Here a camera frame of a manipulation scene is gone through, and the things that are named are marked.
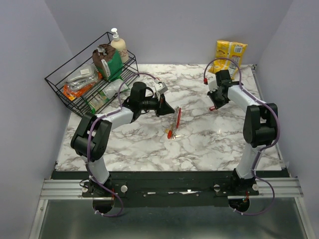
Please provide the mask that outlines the metal red key organizer plate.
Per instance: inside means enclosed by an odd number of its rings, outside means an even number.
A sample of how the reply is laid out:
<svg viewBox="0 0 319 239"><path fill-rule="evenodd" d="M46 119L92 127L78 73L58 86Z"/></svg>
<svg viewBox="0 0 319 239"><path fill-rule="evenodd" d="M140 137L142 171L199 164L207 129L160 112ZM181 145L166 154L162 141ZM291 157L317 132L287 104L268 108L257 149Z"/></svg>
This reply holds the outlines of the metal red key organizer plate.
<svg viewBox="0 0 319 239"><path fill-rule="evenodd" d="M175 130L179 127L180 117L181 117L181 108L179 106L177 106L175 108L175 112L174 112L174 115L172 118L172 124L170 126L171 130Z"/></svg>

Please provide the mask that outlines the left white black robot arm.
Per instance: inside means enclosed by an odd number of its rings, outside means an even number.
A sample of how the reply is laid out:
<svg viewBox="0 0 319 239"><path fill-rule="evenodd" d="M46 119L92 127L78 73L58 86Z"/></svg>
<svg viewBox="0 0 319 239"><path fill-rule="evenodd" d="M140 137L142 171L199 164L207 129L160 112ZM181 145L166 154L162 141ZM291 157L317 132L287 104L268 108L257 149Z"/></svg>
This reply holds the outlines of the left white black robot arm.
<svg viewBox="0 0 319 239"><path fill-rule="evenodd" d="M100 116L86 113L71 139L70 145L83 157L90 178L95 182L93 190L100 197L107 196L111 189L107 182L110 173L103 159L111 131L133 123L143 111L154 111L157 117L175 113L165 100L167 86L164 82L155 82L153 96L147 97L149 89L145 83L135 82L118 110Z"/></svg>

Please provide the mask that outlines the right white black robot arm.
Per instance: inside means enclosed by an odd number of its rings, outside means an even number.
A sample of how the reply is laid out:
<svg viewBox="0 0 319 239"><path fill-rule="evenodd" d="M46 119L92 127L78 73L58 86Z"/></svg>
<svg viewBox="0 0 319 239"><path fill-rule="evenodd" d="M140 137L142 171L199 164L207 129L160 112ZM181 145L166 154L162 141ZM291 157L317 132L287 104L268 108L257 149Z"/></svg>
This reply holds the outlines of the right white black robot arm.
<svg viewBox="0 0 319 239"><path fill-rule="evenodd" d="M229 102L234 102L245 113L243 137L246 145L229 183L230 191L241 195L255 182L255 170L263 149L277 139L278 107L274 103L268 104L254 97L242 83L231 80L228 70L218 71L215 76L217 89L207 93L214 108L219 109Z"/></svg>

